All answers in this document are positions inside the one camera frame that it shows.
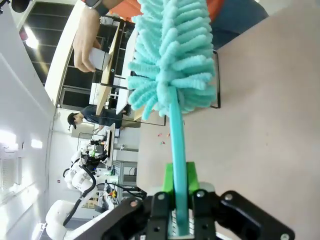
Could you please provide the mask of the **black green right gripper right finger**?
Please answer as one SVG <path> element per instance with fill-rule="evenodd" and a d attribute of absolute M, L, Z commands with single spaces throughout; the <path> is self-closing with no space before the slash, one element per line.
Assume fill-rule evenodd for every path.
<path fill-rule="evenodd" d="M 234 190 L 222 195 L 200 187 L 194 162 L 186 164 L 188 204 L 195 240 L 220 240 L 216 223 L 241 240 L 294 240 L 295 232 Z"/>

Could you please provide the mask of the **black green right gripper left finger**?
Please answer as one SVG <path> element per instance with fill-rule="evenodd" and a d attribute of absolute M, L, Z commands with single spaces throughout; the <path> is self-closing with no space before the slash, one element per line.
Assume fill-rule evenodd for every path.
<path fill-rule="evenodd" d="M 163 191 L 145 197 L 143 200 L 130 197 L 122 201 L 107 215 L 103 240 L 167 240 L 172 212 L 173 164 L 165 167 Z"/>

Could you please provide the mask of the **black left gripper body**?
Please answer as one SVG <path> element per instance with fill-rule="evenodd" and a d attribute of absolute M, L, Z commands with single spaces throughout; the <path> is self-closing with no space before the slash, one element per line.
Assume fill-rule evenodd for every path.
<path fill-rule="evenodd" d="M 79 165 L 84 166 L 89 171 L 95 171 L 99 164 L 105 162 L 108 158 L 108 153 L 104 150 L 101 154 L 98 155 L 89 155 L 89 152 L 80 151 Z"/>

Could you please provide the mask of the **person's bare hand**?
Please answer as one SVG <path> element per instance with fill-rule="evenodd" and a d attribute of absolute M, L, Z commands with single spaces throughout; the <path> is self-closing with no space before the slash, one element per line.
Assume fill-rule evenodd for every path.
<path fill-rule="evenodd" d="M 92 48 L 100 47 L 97 42 L 99 28 L 100 16 L 98 12 L 85 6 L 73 40 L 74 66 L 84 73 L 96 71 L 89 57 Z"/>

